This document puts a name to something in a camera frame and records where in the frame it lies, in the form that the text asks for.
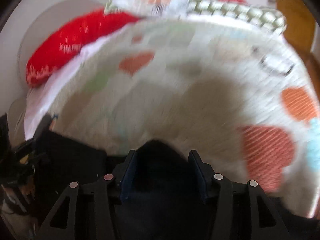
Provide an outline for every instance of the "red pillow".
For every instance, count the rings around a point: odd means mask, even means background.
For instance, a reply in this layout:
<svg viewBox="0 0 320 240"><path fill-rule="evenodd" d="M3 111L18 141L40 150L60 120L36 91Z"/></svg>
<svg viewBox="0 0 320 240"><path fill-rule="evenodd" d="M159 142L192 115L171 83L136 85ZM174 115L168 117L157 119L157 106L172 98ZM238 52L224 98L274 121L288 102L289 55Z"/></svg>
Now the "red pillow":
<svg viewBox="0 0 320 240"><path fill-rule="evenodd" d="M63 25L42 43L26 65L26 79L36 87L79 53L82 46L108 35L139 18L121 12L104 15L103 9L78 17Z"/></svg>

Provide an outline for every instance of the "metal screw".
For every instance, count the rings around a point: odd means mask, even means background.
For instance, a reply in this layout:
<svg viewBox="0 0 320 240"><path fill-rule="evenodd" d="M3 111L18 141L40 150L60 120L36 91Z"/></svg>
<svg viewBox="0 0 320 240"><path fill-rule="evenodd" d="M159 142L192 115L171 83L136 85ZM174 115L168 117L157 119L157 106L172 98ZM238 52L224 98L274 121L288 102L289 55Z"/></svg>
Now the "metal screw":
<svg viewBox="0 0 320 240"><path fill-rule="evenodd" d="M217 180L222 180L222 179L223 179L223 175L220 174L220 173L216 173L213 177L214 177L215 179L217 179Z"/></svg>
<svg viewBox="0 0 320 240"><path fill-rule="evenodd" d="M105 180L112 180L113 179L113 175L112 174L106 174L103 177Z"/></svg>
<svg viewBox="0 0 320 240"><path fill-rule="evenodd" d="M69 187L71 187L71 188L78 187L78 182L76 182L76 181L71 182L71 183L69 184Z"/></svg>
<svg viewBox="0 0 320 240"><path fill-rule="evenodd" d="M258 186L258 182L256 182L255 180L250 180L249 184L250 184L252 187L257 187L257 186Z"/></svg>

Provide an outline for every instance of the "orange heart pattern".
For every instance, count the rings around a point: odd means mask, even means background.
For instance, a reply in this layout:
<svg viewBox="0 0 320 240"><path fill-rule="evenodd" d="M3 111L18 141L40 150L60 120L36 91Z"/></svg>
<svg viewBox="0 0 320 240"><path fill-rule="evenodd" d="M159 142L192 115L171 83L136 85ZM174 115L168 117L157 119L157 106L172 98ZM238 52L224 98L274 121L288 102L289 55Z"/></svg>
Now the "orange heart pattern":
<svg viewBox="0 0 320 240"><path fill-rule="evenodd" d="M141 43L142 40L143 40L142 35L136 35L131 39L131 44Z"/></svg>
<svg viewBox="0 0 320 240"><path fill-rule="evenodd" d="M289 135L274 126L245 126L243 151L250 179L256 180L265 192L274 192L281 184L282 168L294 155Z"/></svg>
<svg viewBox="0 0 320 240"><path fill-rule="evenodd" d="M282 103L289 114L296 120L311 120L317 117L314 101L303 87L289 87L282 91Z"/></svg>
<svg viewBox="0 0 320 240"><path fill-rule="evenodd" d="M133 76L139 69L148 65L154 56L155 53L153 51L142 51L138 54L130 55L120 62L119 69Z"/></svg>

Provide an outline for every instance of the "red heart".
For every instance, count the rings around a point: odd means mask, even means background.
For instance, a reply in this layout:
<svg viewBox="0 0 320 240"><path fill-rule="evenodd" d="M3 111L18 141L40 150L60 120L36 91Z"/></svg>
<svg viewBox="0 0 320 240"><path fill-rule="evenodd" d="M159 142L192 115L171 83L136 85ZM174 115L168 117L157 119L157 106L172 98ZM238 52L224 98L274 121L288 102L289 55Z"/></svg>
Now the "red heart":
<svg viewBox="0 0 320 240"><path fill-rule="evenodd" d="M133 76L139 69L148 65L154 56L153 51L142 51L136 55L131 55L120 62L119 69Z"/></svg>
<svg viewBox="0 0 320 240"><path fill-rule="evenodd" d="M279 189L282 168L288 166L294 155L290 136L275 126L245 126L243 150L250 179L259 182L266 192Z"/></svg>

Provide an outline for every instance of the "blanket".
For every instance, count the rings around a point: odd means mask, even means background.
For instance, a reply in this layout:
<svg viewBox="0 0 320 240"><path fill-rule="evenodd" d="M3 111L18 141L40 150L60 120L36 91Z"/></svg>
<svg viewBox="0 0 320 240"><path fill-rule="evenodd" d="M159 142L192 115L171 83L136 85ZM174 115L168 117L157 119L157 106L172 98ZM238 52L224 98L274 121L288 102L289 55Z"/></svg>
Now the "blanket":
<svg viewBox="0 0 320 240"><path fill-rule="evenodd" d="M53 130L110 155L159 139L313 217L318 101L303 62L259 29L145 20L109 39L57 95Z"/></svg>

